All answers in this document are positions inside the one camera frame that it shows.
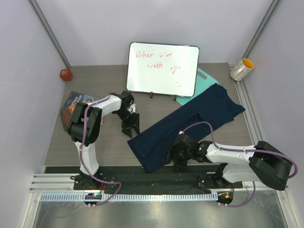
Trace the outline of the blue nineteen eighty-four book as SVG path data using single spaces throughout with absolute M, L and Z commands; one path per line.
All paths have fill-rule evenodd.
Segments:
M 78 92 L 74 92 L 72 91 L 65 103 L 65 105 L 67 107 L 72 106 L 72 105 L 76 105 L 78 102 L 84 102 L 84 103 L 92 103 L 95 101 L 98 101 L 99 98 L 97 97 L 93 97 L 90 95 L 85 95 L 82 93 L 78 93 Z

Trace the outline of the dark blue t shirt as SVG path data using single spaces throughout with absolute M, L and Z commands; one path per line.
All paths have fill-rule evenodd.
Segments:
M 199 141 L 226 123 L 234 120 L 245 108 L 228 96 L 218 84 L 210 86 L 173 113 L 130 139 L 128 145 L 147 173 L 163 166 L 169 147 L 180 131 L 185 130 Z

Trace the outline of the dark orange cover book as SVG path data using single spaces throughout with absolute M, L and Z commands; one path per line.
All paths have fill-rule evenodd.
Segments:
M 60 117 L 64 131 L 67 131 L 76 104 L 77 102 L 71 102 L 71 103 L 65 102 L 62 108 L 60 109 Z

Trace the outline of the white whiteboard with red writing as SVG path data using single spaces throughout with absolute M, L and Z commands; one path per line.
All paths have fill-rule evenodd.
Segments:
M 198 46 L 132 42 L 129 45 L 126 89 L 192 97 L 199 55 Z

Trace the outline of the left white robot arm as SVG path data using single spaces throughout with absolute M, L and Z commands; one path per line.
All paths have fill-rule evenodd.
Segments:
M 81 163 L 80 174 L 72 177 L 78 187 L 95 190 L 101 185 L 95 142 L 100 133 L 101 120 L 108 114 L 118 115 L 122 121 L 122 133 L 130 138 L 133 137 L 132 130 L 140 134 L 140 114 L 136 112 L 134 97 L 130 92 L 109 93 L 97 101 L 78 102 L 67 128 Z

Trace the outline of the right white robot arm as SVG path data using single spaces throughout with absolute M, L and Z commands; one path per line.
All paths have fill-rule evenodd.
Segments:
M 290 171 L 296 170 L 291 159 L 264 141 L 251 146 L 228 146 L 212 141 L 198 142 L 181 132 L 169 147 L 163 163 L 173 162 L 175 169 L 185 171 L 189 160 L 218 164 L 214 174 L 199 175 L 200 185 L 212 189 L 249 181 L 284 190 Z

